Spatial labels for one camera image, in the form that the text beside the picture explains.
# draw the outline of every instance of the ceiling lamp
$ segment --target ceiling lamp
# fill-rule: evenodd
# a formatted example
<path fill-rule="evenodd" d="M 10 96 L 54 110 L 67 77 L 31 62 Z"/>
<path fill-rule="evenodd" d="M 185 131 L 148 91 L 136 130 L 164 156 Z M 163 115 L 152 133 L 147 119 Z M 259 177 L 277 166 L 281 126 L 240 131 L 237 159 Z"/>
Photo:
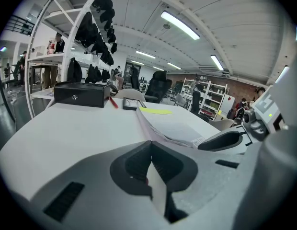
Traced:
<path fill-rule="evenodd" d="M 137 53 L 137 54 L 144 55 L 144 56 L 147 56 L 147 57 L 151 57 L 151 58 L 153 58 L 153 59 L 156 58 L 155 56 L 150 56 L 150 55 L 148 55 L 148 54 L 146 54 L 146 53 L 143 53 L 143 52 L 140 52 L 140 51 L 136 51 L 136 53 Z"/>
<path fill-rule="evenodd" d="M 176 25 L 178 28 L 186 32 L 194 40 L 200 39 L 200 36 L 196 34 L 189 26 L 187 26 L 184 22 L 182 22 L 180 19 L 176 18 L 175 16 L 171 15 L 170 13 L 164 11 L 161 14 L 161 17 L 171 22 L 172 24 Z"/>
<path fill-rule="evenodd" d="M 140 62 L 137 62 L 137 61 L 134 61 L 134 60 L 132 60 L 131 62 L 134 62 L 134 63 L 136 63 L 138 65 L 144 65 L 143 63 L 140 63 Z"/>
<path fill-rule="evenodd" d="M 210 56 L 212 60 L 215 62 L 217 67 L 219 68 L 220 71 L 224 71 L 223 67 L 221 66 L 220 62 L 218 61 L 217 57 L 215 55 Z"/>
<path fill-rule="evenodd" d="M 278 78 L 276 79 L 275 82 L 278 82 L 281 80 L 281 78 L 289 71 L 289 67 L 284 67 L 283 71 L 281 72 L 281 74 L 279 74 Z"/>
<path fill-rule="evenodd" d="M 178 70 L 181 70 L 181 68 L 180 67 L 177 67 L 176 65 L 173 65 L 172 63 L 170 63 L 170 62 L 168 62 L 168 65 L 170 65 L 170 66 L 172 66 L 172 67 L 175 67 L 175 68 L 177 68 Z"/>
<path fill-rule="evenodd" d="M 153 67 L 153 68 L 155 68 L 155 69 L 157 69 L 157 70 L 159 70 L 159 71 L 164 71 L 164 70 L 162 70 L 162 69 L 160 69 L 160 68 L 158 68 L 158 67 Z"/>

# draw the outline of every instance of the railing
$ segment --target railing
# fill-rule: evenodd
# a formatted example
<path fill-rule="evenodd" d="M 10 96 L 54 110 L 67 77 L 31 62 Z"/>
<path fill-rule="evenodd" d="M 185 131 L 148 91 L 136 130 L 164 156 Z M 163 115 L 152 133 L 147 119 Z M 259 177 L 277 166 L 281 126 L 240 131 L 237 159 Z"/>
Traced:
<path fill-rule="evenodd" d="M 5 26 L 5 30 L 18 32 L 25 35 L 31 35 L 33 28 L 34 23 L 22 19 L 16 15 L 12 15 Z"/>

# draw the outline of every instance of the brick wall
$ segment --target brick wall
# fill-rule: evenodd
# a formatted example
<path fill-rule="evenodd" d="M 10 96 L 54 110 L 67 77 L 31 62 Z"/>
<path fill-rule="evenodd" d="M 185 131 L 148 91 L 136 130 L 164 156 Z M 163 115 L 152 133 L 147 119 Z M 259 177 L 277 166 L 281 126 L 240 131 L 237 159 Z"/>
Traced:
<path fill-rule="evenodd" d="M 195 75 L 192 74 L 167 74 L 167 78 L 172 80 L 172 87 L 175 86 L 177 81 L 184 81 L 187 79 L 195 79 Z M 229 95 L 235 97 L 234 107 L 238 102 L 241 101 L 242 98 L 245 98 L 247 101 L 252 101 L 254 97 L 257 99 L 257 94 L 255 93 L 256 87 L 253 85 L 249 85 L 243 82 L 238 82 L 231 79 L 222 79 L 215 77 L 208 77 L 214 84 L 219 85 L 228 85 Z"/>

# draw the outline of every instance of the black office chair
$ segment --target black office chair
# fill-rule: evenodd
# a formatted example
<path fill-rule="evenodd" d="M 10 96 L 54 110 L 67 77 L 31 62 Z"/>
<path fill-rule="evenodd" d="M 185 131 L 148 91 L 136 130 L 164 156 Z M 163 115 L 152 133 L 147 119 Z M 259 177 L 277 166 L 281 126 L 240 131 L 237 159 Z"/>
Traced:
<path fill-rule="evenodd" d="M 131 87 L 133 89 L 139 90 L 139 78 L 138 78 L 138 69 L 132 66 L 129 70 Z"/>
<path fill-rule="evenodd" d="M 193 91 L 193 95 L 192 95 L 192 107 L 190 112 L 208 123 L 209 117 L 198 113 L 201 109 L 200 108 L 201 91 L 204 90 L 204 87 L 200 84 L 197 84 L 194 89 L 195 90 Z"/>
<path fill-rule="evenodd" d="M 166 71 L 156 71 L 149 82 L 145 100 L 152 103 L 160 103 L 172 85 L 172 80 L 166 78 Z"/>

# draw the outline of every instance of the white shelving unit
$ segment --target white shelving unit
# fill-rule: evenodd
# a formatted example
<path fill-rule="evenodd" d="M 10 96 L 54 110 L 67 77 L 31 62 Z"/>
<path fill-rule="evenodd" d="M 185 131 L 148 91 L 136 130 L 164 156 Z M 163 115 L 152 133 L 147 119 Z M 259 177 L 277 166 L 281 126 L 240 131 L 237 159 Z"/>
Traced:
<path fill-rule="evenodd" d="M 186 78 L 183 82 L 181 94 L 184 95 L 186 99 L 190 99 L 189 97 L 190 95 L 188 96 L 186 91 L 186 88 L 190 87 L 188 83 L 194 83 L 194 82 L 195 80 L 188 80 Z M 204 96 L 201 96 L 203 99 L 201 99 L 199 103 L 201 108 L 200 113 L 206 114 L 204 111 L 207 111 L 211 114 L 211 115 L 208 115 L 210 116 L 209 118 L 214 120 L 220 110 L 221 104 L 226 94 L 227 85 L 223 86 L 223 85 L 213 84 L 211 81 L 199 82 L 199 83 L 204 86 L 204 91 L 205 91 L 205 92 L 201 92 L 204 94 Z"/>
<path fill-rule="evenodd" d="M 58 8 L 59 11 L 52 12 L 49 15 L 46 16 L 47 10 L 50 6 L 50 4 L 54 2 Z M 29 83 L 29 73 L 30 73 L 30 65 L 32 64 L 56 64 L 61 65 L 61 81 L 66 81 L 67 79 L 67 69 L 70 63 L 71 58 L 75 58 L 79 63 L 80 66 L 83 68 L 88 68 L 90 64 L 98 65 L 99 68 L 103 69 L 104 67 L 101 67 L 101 65 L 97 64 L 96 61 L 97 57 L 93 54 L 91 55 L 90 59 L 87 59 L 86 57 L 80 57 L 75 56 L 72 52 L 73 45 L 77 44 L 78 46 L 85 49 L 77 40 L 75 40 L 76 33 L 78 31 L 78 28 L 80 26 L 80 23 L 82 19 L 84 18 L 85 14 L 87 12 L 91 12 L 94 14 L 95 12 L 91 11 L 91 5 L 94 2 L 94 0 L 87 0 L 87 2 L 84 4 L 84 6 L 81 9 L 72 9 L 72 10 L 64 10 L 62 6 L 59 4 L 57 0 L 48 0 L 43 7 L 42 11 L 39 14 L 39 17 L 37 19 L 37 22 L 33 28 L 30 43 L 27 48 L 27 56 L 25 61 L 25 93 L 26 93 L 26 99 L 27 99 L 27 105 L 29 109 L 29 113 L 31 118 L 35 117 L 34 109 L 33 109 L 33 101 L 32 98 L 44 98 L 47 99 L 46 93 L 43 91 L 39 91 L 33 94 L 30 94 L 30 83 Z M 32 46 L 34 42 L 34 38 L 36 35 L 36 32 L 39 28 L 39 25 L 41 23 L 46 24 L 53 30 L 57 31 L 58 33 L 64 35 L 68 38 L 66 42 L 66 49 L 64 53 L 62 54 L 52 54 L 52 55 L 44 55 L 44 56 L 38 56 L 31 58 L 31 51 Z"/>

